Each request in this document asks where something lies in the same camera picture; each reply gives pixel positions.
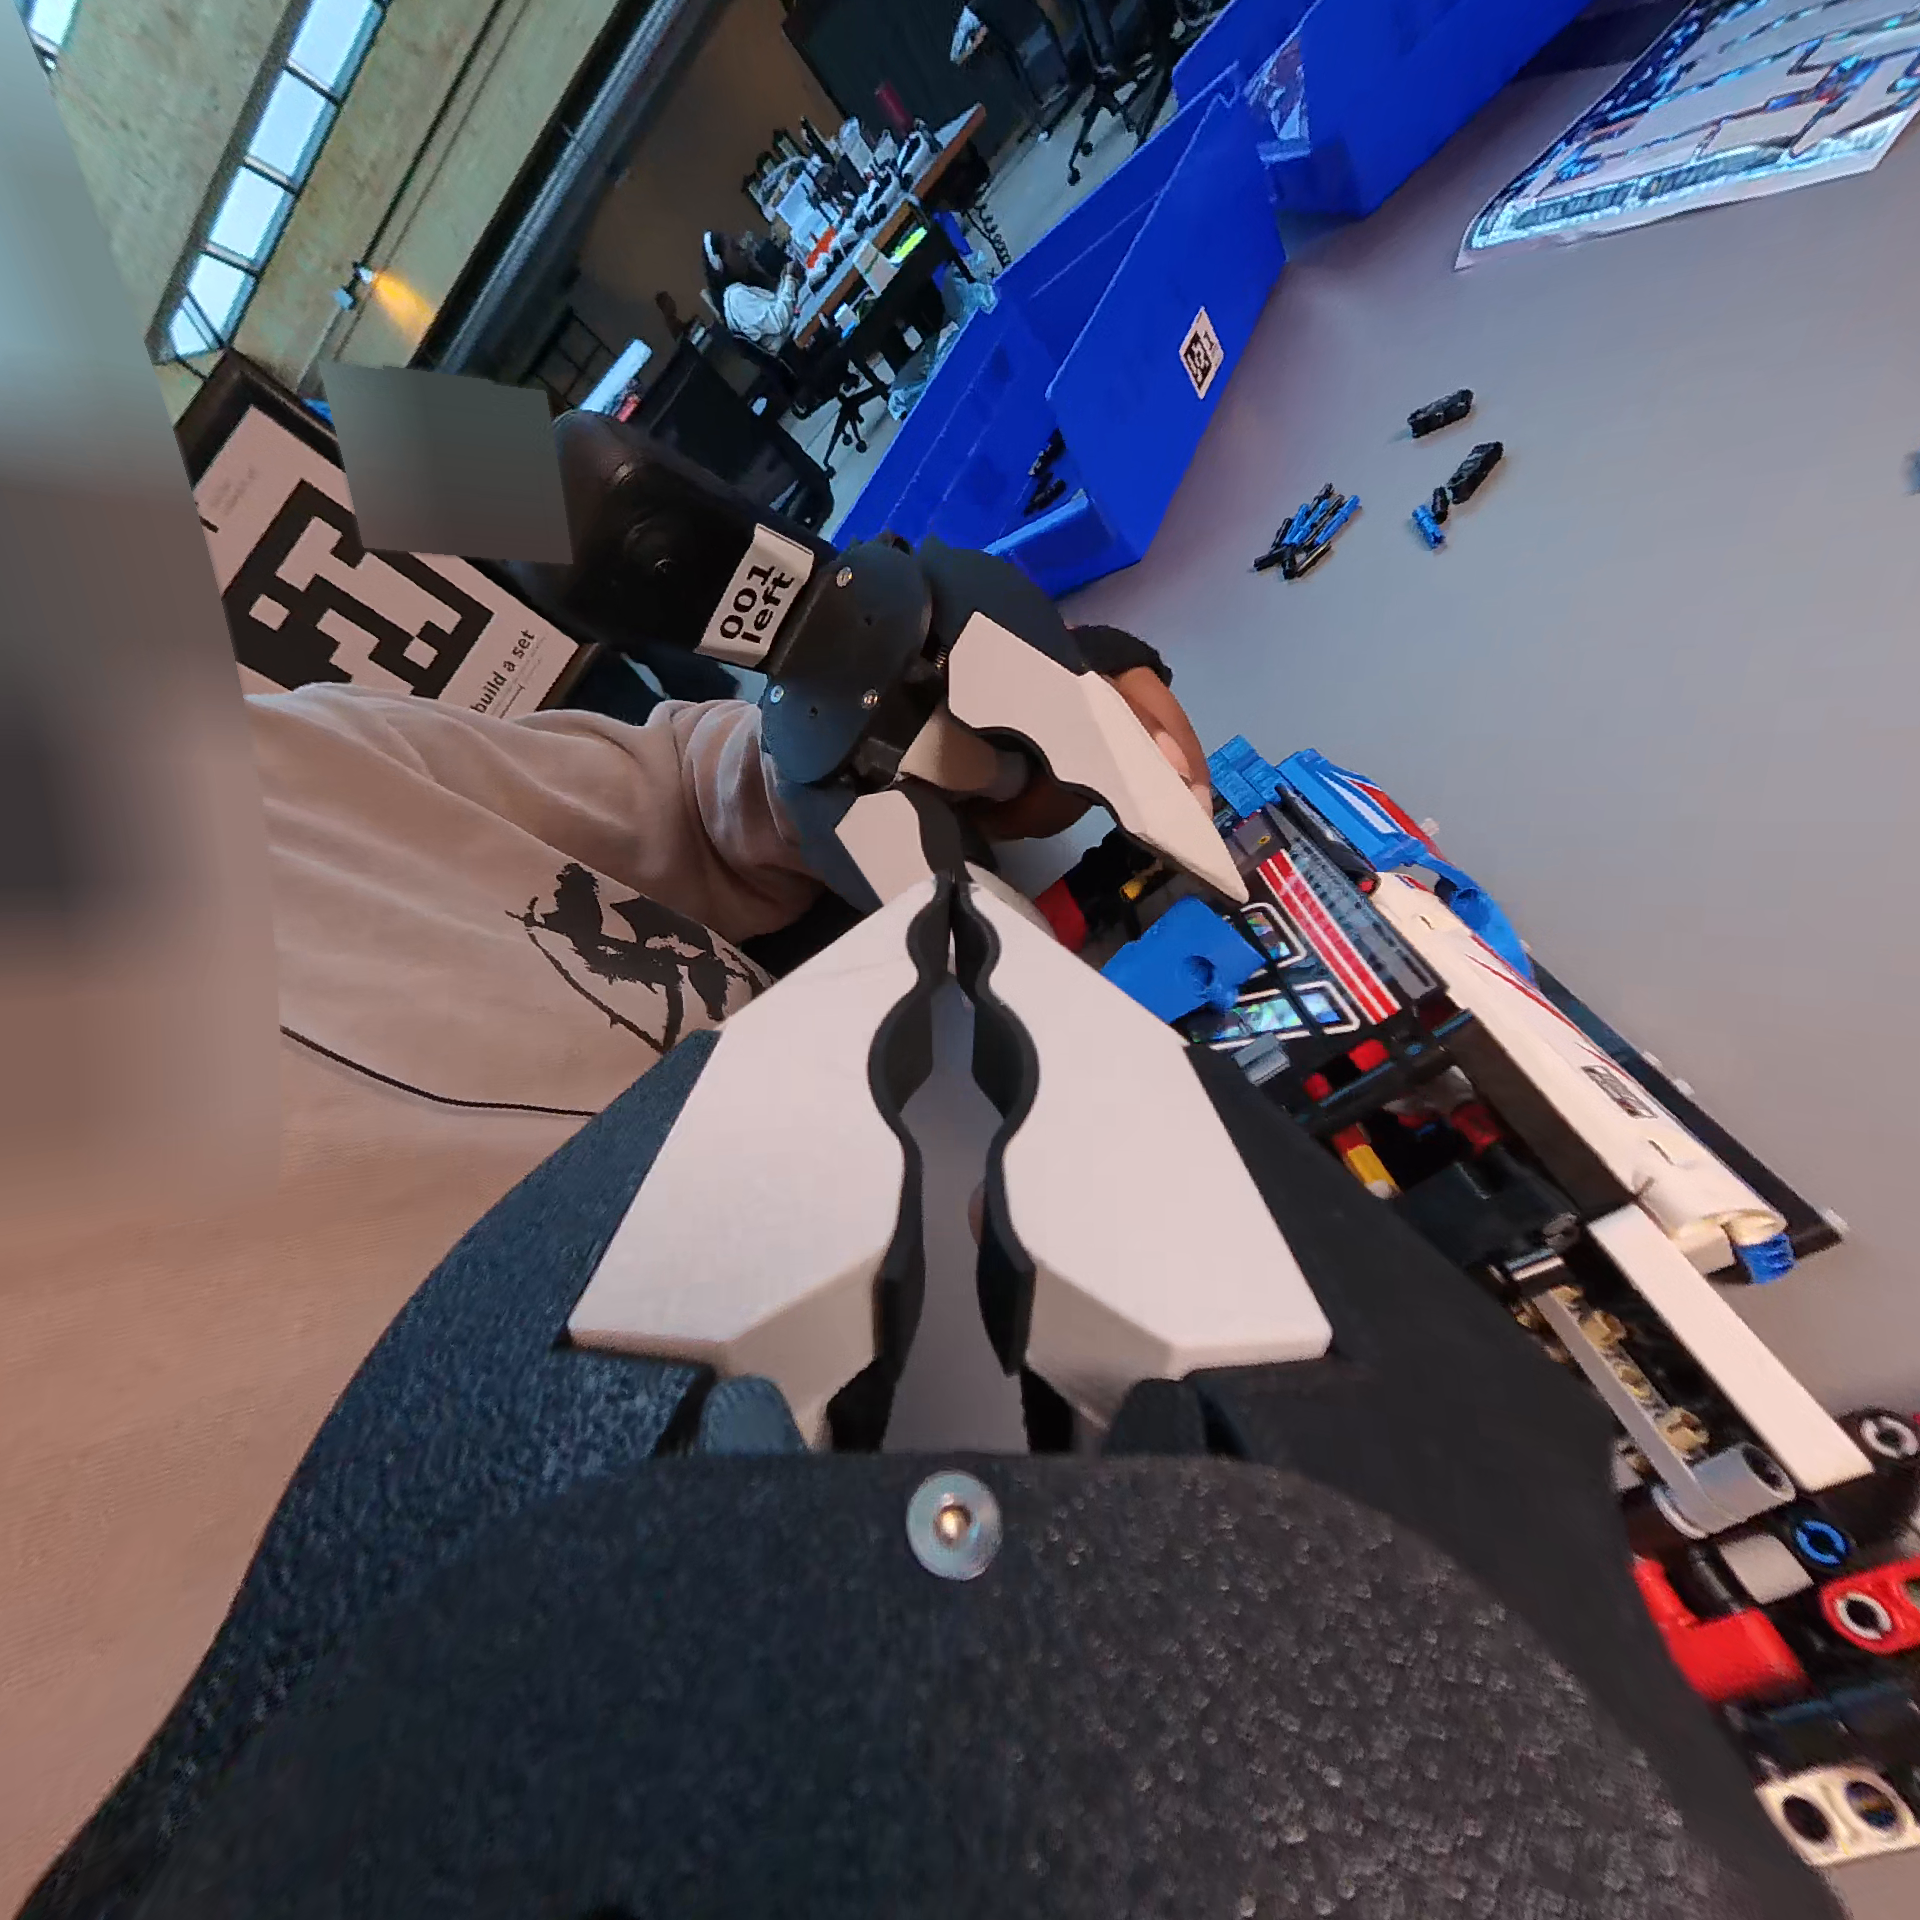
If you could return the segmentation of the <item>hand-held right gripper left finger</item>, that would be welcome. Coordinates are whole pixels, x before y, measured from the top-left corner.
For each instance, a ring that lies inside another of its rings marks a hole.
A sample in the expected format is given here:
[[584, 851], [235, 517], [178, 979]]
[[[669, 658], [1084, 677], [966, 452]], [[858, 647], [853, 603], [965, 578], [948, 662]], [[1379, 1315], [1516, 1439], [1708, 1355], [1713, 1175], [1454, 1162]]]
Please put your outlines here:
[[924, 1304], [922, 1155], [953, 880], [912, 883], [718, 1031], [568, 1320], [579, 1347], [771, 1379], [878, 1452]]

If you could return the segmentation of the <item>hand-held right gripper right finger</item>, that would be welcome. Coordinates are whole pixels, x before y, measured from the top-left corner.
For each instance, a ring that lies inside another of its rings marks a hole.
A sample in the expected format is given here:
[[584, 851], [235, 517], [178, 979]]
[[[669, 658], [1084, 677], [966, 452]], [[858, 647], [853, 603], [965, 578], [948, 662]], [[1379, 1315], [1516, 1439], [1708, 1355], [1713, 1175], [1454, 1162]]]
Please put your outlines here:
[[989, 877], [955, 891], [972, 1076], [994, 1112], [975, 1299], [1029, 1444], [1149, 1379], [1318, 1363], [1332, 1327], [1165, 1022]]

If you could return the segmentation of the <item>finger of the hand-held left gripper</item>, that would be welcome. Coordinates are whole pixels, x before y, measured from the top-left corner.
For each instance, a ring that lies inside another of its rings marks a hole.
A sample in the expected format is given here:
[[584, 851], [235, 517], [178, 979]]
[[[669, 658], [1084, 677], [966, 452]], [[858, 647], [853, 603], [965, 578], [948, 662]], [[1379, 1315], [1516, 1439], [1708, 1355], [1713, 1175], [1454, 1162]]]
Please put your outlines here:
[[982, 869], [982, 840], [960, 797], [894, 784], [849, 800], [829, 829], [829, 892], [871, 913], [938, 876]]
[[1104, 808], [1119, 829], [1215, 895], [1246, 889], [1228, 844], [1116, 689], [987, 612], [946, 656], [943, 698], [916, 736], [916, 780], [1008, 800], [1026, 777]]

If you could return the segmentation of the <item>blue lego piece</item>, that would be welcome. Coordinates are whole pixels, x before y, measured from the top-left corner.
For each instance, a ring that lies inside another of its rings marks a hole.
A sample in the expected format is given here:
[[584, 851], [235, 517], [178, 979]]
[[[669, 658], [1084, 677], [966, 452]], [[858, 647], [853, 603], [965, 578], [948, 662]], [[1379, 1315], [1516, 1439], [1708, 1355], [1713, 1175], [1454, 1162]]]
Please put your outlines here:
[[1100, 965], [1116, 990], [1163, 1022], [1228, 1012], [1265, 967], [1241, 925], [1196, 897], [1177, 898], [1142, 936]]

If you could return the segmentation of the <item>lego race car model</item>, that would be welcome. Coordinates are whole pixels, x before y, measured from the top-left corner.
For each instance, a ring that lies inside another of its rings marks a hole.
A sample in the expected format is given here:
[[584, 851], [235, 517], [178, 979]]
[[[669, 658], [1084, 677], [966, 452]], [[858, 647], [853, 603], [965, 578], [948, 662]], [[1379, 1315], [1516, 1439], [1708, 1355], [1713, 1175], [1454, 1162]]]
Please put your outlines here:
[[[1213, 823], [1265, 954], [1169, 1028], [1516, 1322], [1604, 1412], [1626, 1572], [1761, 1818], [1818, 1870], [1916, 1853], [1916, 1412], [1830, 1413], [1725, 1302], [1840, 1243], [1539, 967], [1379, 784], [1241, 736]], [[1197, 882], [1112, 829], [1038, 897], [1100, 967]]]

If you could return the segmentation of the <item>person's left forearm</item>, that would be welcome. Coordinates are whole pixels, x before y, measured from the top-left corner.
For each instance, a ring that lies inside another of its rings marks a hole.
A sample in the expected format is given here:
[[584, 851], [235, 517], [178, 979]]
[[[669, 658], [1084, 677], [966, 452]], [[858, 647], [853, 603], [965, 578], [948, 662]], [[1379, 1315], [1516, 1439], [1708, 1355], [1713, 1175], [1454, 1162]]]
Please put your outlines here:
[[318, 791], [425, 851], [430, 803], [685, 913], [728, 942], [799, 925], [823, 897], [743, 698], [663, 702], [642, 721], [580, 709], [490, 716], [357, 688], [252, 696], [253, 740], [297, 745]]

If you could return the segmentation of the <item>bunch of blue lego pins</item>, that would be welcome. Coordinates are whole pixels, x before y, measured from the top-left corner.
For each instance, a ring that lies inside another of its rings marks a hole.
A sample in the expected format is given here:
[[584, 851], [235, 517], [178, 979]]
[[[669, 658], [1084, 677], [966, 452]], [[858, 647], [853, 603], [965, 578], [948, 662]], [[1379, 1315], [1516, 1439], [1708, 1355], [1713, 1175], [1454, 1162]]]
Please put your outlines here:
[[1251, 573], [1275, 573], [1288, 582], [1304, 578], [1332, 551], [1339, 533], [1358, 512], [1358, 495], [1324, 485], [1276, 528], [1272, 540], [1251, 564]]

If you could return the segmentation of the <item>printed lego sheet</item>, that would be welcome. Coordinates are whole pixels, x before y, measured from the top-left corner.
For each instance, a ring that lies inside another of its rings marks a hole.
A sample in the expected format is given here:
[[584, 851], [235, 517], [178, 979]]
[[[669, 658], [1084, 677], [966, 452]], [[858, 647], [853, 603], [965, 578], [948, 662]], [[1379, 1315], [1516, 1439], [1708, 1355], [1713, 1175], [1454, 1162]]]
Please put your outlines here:
[[1916, 110], [1913, 1], [1689, 5], [1482, 206], [1454, 267], [1871, 173]]

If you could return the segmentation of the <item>person's left hand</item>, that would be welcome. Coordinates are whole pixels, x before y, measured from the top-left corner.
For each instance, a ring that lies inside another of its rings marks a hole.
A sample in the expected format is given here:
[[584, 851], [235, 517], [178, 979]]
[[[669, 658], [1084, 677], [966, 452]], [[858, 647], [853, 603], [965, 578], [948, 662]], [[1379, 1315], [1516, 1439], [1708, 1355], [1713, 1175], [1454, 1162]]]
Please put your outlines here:
[[1194, 733], [1186, 710], [1149, 667], [1134, 667], [1105, 677], [1129, 710], [1152, 738], [1157, 751], [1175, 767], [1194, 800], [1213, 814], [1208, 756]]

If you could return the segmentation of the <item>blue plastic bin with sticker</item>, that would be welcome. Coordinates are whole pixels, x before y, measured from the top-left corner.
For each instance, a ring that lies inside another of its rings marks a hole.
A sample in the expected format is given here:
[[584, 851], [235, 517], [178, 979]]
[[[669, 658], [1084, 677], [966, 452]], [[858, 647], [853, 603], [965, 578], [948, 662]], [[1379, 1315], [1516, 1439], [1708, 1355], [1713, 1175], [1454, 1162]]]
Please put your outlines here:
[[1053, 598], [1137, 564], [1284, 274], [1230, 67], [994, 279], [840, 518]]

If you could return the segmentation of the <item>cluttered work desk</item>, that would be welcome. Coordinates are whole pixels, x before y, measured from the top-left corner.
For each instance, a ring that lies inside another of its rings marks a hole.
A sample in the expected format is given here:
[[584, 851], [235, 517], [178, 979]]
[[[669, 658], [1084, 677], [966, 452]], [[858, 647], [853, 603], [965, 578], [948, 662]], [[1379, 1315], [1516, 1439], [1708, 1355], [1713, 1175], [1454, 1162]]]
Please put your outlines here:
[[979, 279], [943, 215], [963, 214], [987, 179], [984, 124], [973, 107], [858, 153], [813, 139], [755, 185], [767, 238], [704, 242], [709, 305], [754, 366], [743, 398], [755, 417], [830, 405], [834, 436], [865, 448], [862, 408], [889, 398], [874, 360], [899, 371], [905, 336], [924, 341], [943, 325], [941, 284]]

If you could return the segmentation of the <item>white sign with black marker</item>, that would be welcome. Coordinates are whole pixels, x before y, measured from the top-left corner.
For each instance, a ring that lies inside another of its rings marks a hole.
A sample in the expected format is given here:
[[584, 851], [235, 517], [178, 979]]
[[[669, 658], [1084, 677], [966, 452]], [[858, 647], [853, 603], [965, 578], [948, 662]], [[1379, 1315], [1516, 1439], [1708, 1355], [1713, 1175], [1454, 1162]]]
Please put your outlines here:
[[483, 716], [562, 698], [587, 647], [478, 564], [361, 540], [344, 467], [252, 393], [191, 441], [194, 500], [250, 692], [355, 685]]

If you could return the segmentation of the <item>black swivel chair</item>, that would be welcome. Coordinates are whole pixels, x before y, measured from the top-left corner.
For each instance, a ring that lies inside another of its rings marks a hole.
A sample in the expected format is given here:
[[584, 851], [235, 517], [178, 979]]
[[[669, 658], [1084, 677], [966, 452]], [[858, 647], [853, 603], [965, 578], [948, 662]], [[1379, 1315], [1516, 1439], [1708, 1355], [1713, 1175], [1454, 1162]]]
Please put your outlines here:
[[1095, 124], [1105, 116], [1122, 126], [1137, 149], [1169, 95], [1186, 29], [1179, 1], [1069, 1], [1080, 51], [1088, 67], [1086, 103], [1067, 155], [1067, 185], [1082, 182], [1080, 162], [1090, 155]]

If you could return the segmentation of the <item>window strip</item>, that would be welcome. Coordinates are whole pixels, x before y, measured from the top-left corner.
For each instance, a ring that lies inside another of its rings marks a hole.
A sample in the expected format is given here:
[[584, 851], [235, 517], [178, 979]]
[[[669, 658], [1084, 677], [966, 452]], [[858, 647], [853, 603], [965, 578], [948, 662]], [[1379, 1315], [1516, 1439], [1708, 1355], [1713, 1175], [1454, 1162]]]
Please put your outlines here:
[[381, 28], [389, 1], [301, 1], [276, 29], [149, 331], [154, 360], [230, 347]]

